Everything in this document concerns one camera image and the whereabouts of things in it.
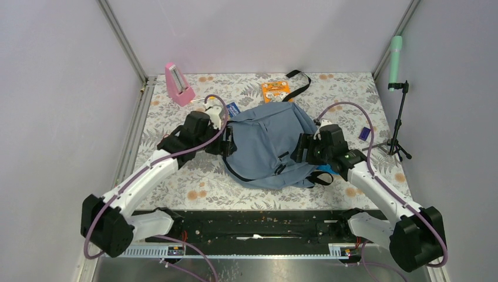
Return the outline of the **black microphone tripod stand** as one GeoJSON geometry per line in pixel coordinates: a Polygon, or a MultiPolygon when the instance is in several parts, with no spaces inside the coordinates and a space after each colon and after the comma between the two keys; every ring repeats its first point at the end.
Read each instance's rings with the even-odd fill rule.
{"type": "Polygon", "coordinates": [[[383,143],[374,145],[373,144],[373,142],[374,142],[373,125],[371,123],[371,120],[370,120],[369,116],[367,114],[365,114],[365,116],[367,118],[367,121],[369,122],[369,127],[371,129],[371,141],[370,141],[369,146],[366,148],[366,152],[367,152],[366,159],[367,159],[368,163],[370,162],[372,149],[375,148],[375,147],[381,147],[383,145],[387,145],[388,146],[389,150],[387,151],[387,154],[390,155],[390,156],[398,155],[400,162],[403,161],[403,157],[401,156],[401,153],[403,153],[405,155],[406,159],[408,159],[408,160],[412,159],[412,155],[410,153],[408,153],[406,151],[406,149],[404,149],[401,146],[401,144],[399,143],[399,140],[398,140],[399,130],[400,130],[400,127],[402,125],[401,117],[402,117],[403,107],[404,107],[404,104],[405,104],[406,95],[409,92],[409,82],[407,80],[405,80],[404,82],[389,82],[388,83],[388,89],[390,90],[391,88],[393,90],[399,90],[400,89],[402,91],[401,103],[400,103],[400,106],[399,106],[397,118],[395,120],[395,125],[394,125],[394,130],[393,130],[392,137],[390,139],[388,139],[387,141],[383,142],[383,143]]]}

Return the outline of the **blue-grey student backpack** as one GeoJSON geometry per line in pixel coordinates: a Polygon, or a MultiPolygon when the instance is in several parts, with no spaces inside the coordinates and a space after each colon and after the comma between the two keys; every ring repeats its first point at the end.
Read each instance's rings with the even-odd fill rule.
{"type": "Polygon", "coordinates": [[[315,122],[292,99],[309,88],[304,85],[281,101],[268,102],[235,115],[226,127],[233,152],[223,157],[228,174],[251,189],[281,190],[288,186],[328,186],[333,177],[316,165],[297,162],[298,144],[313,137],[315,122]]]}

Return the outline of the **small purple eraser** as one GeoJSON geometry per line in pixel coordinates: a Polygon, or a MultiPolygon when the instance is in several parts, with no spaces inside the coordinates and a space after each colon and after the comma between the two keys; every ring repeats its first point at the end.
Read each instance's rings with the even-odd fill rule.
{"type": "Polygon", "coordinates": [[[367,141],[368,138],[369,138],[369,135],[371,133],[371,129],[368,128],[368,127],[363,127],[359,136],[358,136],[358,139],[360,140],[363,140],[363,141],[367,141]]]}

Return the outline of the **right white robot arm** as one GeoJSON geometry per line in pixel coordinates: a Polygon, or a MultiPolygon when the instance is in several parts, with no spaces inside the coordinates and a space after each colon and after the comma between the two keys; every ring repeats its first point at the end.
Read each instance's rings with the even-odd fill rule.
{"type": "Polygon", "coordinates": [[[374,218],[353,209],[337,225],[338,237],[351,242],[362,237],[389,250],[397,265],[406,272],[433,261],[447,260],[447,246],[441,213],[433,206],[424,208],[409,201],[371,165],[358,149],[350,149],[342,129],[323,120],[315,133],[302,133],[292,158],[310,165],[330,165],[345,181],[359,188],[386,217],[374,218]]]}

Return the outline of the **white orange pen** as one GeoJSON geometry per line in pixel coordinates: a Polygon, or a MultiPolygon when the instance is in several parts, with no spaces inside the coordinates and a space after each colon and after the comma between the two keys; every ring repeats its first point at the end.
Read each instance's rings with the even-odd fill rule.
{"type": "Polygon", "coordinates": [[[202,98],[202,99],[194,99],[190,103],[198,103],[198,102],[205,102],[205,99],[204,98],[202,98]]]}

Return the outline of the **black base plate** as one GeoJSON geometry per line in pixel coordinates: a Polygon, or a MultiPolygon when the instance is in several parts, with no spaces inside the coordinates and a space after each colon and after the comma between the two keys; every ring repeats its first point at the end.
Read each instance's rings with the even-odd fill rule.
{"type": "Polygon", "coordinates": [[[175,210],[169,237],[196,244],[277,241],[343,244],[365,241],[346,229],[346,210],[175,210]]]}

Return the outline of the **orange picture book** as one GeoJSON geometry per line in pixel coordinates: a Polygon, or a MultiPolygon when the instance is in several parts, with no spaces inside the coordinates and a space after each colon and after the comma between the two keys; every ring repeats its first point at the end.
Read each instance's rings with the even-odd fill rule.
{"type": "Polygon", "coordinates": [[[289,83],[285,80],[262,83],[261,90],[265,103],[282,102],[291,92],[289,83]]]}

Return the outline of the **floral table mat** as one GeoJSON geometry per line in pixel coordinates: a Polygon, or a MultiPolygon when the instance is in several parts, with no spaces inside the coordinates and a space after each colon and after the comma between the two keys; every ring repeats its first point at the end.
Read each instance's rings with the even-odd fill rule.
{"type": "MultiPolygon", "coordinates": [[[[208,73],[191,74],[186,78],[196,93],[195,99],[214,94],[226,103],[235,102],[242,111],[263,104],[262,83],[286,80],[284,73],[208,73]]],[[[162,138],[184,123],[188,113],[203,109],[203,102],[185,107],[174,103],[167,94],[164,75],[153,77],[151,82],[153,92],[148,98],[148,113],[135,168],[152,155],[162,138]]],[[[296,98],[297,104],[312,118],[323,115],[339,124],[351,148],[363,149],[368,145],[368,142],[358,139],[362,128],[369,125],[365,114],[373,124],[376,143],[391,136],[397,111],[383,108],[370,73],[300,74],[290,78],[288,83],[292,90],[309,85],[296,98]]],[[[311,189],[248,189],[227,174],[218,156],[199,152],[139,204],[141,210],[157,207],[176,210],[332,210],[373,209],[374,204],[362,190],[338,176],[329,186],[317,185],[311,189]]]]}

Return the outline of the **mint green microphone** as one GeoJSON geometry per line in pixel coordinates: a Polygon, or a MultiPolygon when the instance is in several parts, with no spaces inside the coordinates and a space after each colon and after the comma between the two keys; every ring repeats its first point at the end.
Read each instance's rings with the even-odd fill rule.
{"type": "Polygon", "coordinates": [[[389,82],[388,90],[393,92],[395,90],[394,84],[398,82],[399,73],[399,62],[401,56],[401,50],[403,45],[403,39],[401,36],[394,36],[391,40],[390,45],[390,69],[389,69],[389,82]]]}

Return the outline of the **pink metronome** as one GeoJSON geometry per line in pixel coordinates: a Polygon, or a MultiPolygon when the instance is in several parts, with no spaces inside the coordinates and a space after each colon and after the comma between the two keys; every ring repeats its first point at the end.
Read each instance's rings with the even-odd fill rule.
{"type": "Polygon", "coordinates": [[[165,65],[165,80],[167,94],[174,103],[184,107],[195,98],[193,88],[176,64],[170,62],[165,65]]]}

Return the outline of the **light blue thin book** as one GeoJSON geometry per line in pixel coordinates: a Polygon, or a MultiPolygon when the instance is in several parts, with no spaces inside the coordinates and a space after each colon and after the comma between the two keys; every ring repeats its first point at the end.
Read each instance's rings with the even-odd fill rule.
{"type": "Polygon", "coordinates": [[[327,173],[330,173],[333,175],[338,175],[338,173],[333,171],[331,166],[328,164],[318,166],[317,170],[322,171],[322,172],[327,172],[327,173]]]}

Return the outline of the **blue treehouse book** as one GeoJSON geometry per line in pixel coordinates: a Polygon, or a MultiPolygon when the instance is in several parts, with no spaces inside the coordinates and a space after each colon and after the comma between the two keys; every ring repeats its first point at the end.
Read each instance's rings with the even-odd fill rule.
{"type": "Polygon", "coordinates": [[[233,118],[234,116],[240,114],[240,110],[235,102],[231,102],[231,103],[227,104],[226,108],[228,110],[228,114],[229,114],[230,118],[233,118]]]}

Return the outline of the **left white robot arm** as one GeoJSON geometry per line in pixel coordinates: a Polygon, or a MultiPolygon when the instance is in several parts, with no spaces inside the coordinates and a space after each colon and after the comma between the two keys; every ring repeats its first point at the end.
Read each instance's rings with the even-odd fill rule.
{"type": "Polygon", "coordinates": [[[184,123],[164,137],[146,162],[124,182],[103,196],[91,194],[85,198],[80,232],[85,237],[86,258],[97,258],[88,253],[90,243],[100,248],[102,254],[118,257],[134,241],[156,235],[167,241],[179,239],[182,226],[167,212],[134,212],[156,186],[192,160],[198,151],[222,152],[221,135],[229,116],[224,106],[190,112],[184,123]]]}

